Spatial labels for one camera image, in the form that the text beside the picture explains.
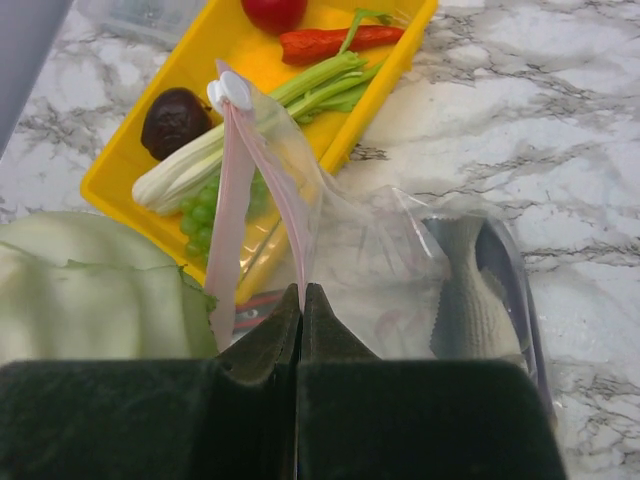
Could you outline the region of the dark red toy beet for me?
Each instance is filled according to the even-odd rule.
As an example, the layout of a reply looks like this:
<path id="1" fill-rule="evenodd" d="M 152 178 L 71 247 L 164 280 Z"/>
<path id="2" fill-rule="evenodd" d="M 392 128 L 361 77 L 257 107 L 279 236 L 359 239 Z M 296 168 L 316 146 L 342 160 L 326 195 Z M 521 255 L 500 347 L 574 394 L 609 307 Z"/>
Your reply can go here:
<path id="1" fill-rule="evenodd" d="M 163 161 L 182 146 L 213 127 L 211 110 L 191 90 L 174 87 L 162 92 L 147 111 L 141 144 Z"/>

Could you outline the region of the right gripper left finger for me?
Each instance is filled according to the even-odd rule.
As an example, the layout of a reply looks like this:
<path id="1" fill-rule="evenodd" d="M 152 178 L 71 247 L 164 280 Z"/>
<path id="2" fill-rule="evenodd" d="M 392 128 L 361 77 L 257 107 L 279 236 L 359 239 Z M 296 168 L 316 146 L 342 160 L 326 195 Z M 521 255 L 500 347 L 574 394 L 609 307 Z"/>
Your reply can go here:
<path id="1" fill-rule="evenodd" d="M 214 358 L 8 364 L 1 475 L 292 479 L 301 327 L 290 286 Z"/>

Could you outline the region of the green toy cabbage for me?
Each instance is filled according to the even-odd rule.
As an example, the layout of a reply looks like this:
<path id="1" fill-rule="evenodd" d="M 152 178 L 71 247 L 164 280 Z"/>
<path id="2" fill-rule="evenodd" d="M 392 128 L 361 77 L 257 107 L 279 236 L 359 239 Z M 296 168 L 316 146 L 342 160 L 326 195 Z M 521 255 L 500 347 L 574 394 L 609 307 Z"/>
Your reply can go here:
<path id="1" fill-rule="evenodd" d="M 207 358 L 215 299 L 133 229 L 85 212 L 1 227 L 1 361 Z"/>

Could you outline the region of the green toy grapes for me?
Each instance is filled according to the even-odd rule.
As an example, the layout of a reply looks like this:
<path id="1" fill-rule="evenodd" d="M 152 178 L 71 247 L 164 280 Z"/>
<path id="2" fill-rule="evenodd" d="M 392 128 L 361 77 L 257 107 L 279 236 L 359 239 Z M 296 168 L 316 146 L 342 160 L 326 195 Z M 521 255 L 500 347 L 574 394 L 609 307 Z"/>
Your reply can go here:
<path id="1" fill-rule="evenodd" d="M 220 172 L 216 172 L 204 187 L 196 191 L 194 196 L 183 199 L 180 204 L 180 231 L 188 237 L 185 253 L 189 258 L 202 264 L 208 260 L 219 184 Z M 262 215 L 270 203 L 266 182 L 258 170 L 255 170 L 250 194 L 246 220 L 253 220 Z"/>

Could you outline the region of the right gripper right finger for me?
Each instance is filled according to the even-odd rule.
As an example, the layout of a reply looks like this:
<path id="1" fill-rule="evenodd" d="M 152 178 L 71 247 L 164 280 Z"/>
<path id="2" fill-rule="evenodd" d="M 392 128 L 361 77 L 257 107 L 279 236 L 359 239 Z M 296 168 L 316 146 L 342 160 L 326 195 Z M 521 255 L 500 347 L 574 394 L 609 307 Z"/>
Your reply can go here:
<path id="1" fill-rule="evenodd" d="M 297 367 L 302 479 L 563 479 L 538 394 L 496 360 L 381 360 L 306 291 Z"/>

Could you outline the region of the grey toy fish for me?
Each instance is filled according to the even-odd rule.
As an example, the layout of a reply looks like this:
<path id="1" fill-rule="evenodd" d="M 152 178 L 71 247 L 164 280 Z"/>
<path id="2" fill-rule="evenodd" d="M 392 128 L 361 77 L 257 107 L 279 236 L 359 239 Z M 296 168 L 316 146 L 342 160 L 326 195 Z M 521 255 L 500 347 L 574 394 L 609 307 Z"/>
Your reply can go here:
<path id="1" fill-rule="evenodd" d="M 478 263 L 476 246 L 485 219 L 478 216 L 425 221 L 449 261 L 438 300 L 430 348 L 439 360 L 500 359 L 528 367 L 506 304 L 507 290 Z"/>

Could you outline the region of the clear zip top bag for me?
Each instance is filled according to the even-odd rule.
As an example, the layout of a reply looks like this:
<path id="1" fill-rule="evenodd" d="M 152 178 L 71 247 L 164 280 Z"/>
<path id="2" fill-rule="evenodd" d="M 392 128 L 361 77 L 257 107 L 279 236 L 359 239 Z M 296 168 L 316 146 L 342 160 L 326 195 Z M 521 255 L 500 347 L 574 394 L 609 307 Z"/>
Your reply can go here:
<path id="1" fill-rule="evenodd" d="M 430 339 L 450 267 L 425 221 L 497 217 L 479 200 L 433 207 L 392 186 L 352 196 L 320 167 L 297 131 L 299 140 L 268 142 L 281 176 L 272 168 L 257 170 L 285 228 L 300 307 L 305 309 L 308 286 L 319 284 L 337 317 L 377 356 L 439 360 Z M 232 341 L 254 173 L 247 186 L 224 186 L 220 178 L 205 276 L 206 290 L 217 300 L 210 323 L 220 349 Z"/>

